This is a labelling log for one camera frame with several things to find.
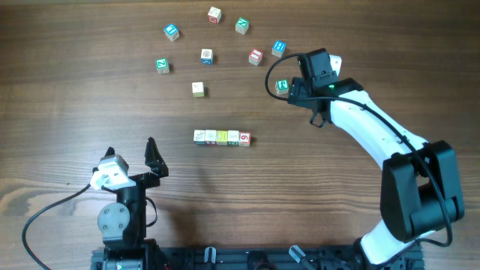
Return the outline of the plain block blue P side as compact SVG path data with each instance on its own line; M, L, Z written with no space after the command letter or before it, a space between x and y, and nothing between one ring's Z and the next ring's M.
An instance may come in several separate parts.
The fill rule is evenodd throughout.
M206 143L206 131L205 130L195 130L193 132L193 142L198 145L203 145Z

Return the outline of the plain block red-blue side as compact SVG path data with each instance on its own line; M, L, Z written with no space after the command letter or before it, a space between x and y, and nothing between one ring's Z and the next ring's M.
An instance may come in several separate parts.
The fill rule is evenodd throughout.
M209 145L215 145L217 143L217 131L206 130L205 131L205 143Z

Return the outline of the yellow top block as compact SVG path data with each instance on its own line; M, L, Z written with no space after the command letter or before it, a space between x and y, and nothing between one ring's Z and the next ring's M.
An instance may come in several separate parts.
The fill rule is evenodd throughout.
M218 145L227 145L228 144L228 131L227 130L218 130L216 133L216 143Z

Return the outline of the red A block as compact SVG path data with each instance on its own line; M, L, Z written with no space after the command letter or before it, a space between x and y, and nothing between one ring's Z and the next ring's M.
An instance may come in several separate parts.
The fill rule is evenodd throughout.
M239 144L239 131L228 130L227 131L227 144L229 146L237 146Z

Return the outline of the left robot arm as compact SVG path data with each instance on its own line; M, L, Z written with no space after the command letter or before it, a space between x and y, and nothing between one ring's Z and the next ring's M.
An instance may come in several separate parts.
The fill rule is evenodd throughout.
M116 201L104 206L97 225L102 233L103 250L91 255L91 270L168 269L170 263L158 243L146 238L146 229L155 222L146 220L146 206L152 200L146 190L156 188L169 175L153 138L145 147L148 172L129 176L129 166L123 157L108 148L94 170L90 184L95 190L116 195Z

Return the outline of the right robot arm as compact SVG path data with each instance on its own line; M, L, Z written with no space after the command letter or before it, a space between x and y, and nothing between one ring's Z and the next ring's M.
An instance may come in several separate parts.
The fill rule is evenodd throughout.
M288 103L312 110L347 132L382 171L381 221L359 240L367 266L379 268L429 236L447 232L464 217L464 199L454 149L428 142L383 112L354 79L340 80L341 59L318 49L298 55L301 76L292 80Z

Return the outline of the green J block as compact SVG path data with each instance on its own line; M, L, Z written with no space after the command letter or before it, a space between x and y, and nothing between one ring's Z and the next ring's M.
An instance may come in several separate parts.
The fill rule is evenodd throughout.
M275 91L278 95L285 95L290 90L290 84L287 79L277 80L275 83Z

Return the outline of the blue H block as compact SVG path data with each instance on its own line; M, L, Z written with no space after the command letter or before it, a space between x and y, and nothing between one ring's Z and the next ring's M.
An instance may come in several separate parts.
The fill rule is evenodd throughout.
M281 40L276 40L271 49L271 54L281 58L286 50L286 44Z

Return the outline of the plain block yellow side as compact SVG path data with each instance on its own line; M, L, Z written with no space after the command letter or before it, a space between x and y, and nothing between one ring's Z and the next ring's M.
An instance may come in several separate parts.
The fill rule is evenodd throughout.
M203 82L193 82L192 83L192 93L194 97L204 97L205 96L205 87Z

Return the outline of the green Z block upper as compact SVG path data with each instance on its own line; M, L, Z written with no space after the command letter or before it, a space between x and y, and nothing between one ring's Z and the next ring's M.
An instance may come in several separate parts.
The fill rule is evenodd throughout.
M249 21L245 18L239 17L235 24L235 30L240 34L245 35L246 32L248 31L248 28L249 28Z

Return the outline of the green z block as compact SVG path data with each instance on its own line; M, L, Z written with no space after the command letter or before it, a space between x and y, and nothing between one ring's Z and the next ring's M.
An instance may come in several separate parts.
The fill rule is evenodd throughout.
M159 74L168 74L170 72L170 65L166 58L157 59L155 64Z
M248 28L249 28L249 21L245 18L239 17L235 24L235 30L240 34L245 35L246 32L248 31Z

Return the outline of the green Z block left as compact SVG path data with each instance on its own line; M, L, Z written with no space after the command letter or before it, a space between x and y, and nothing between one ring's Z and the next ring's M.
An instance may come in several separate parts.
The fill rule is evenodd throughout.
M166 58L157 59L155 64L159 74L168 74L170 72L170 65Z

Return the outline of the red-sided plain top block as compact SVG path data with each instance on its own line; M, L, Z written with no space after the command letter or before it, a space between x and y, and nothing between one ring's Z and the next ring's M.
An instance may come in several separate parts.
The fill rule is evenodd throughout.
M208 11L208 21L214 24L218 24L221 20L221 9L211 7Z

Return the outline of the blue 1 block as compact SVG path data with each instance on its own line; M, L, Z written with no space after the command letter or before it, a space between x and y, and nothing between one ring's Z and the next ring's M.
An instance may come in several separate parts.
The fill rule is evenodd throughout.
M174 24L169 24L165 26L163 30L170 41L175 41L179 38L179 30Z

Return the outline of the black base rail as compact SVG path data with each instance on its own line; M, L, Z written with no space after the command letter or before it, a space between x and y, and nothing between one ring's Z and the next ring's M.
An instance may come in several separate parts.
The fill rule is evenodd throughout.
M115 255L95 250L91 269L424 269L422 247L396 256L381 265L370 264L361 251L352 245L301 249L297 246L266 249L158 248L143 258Z

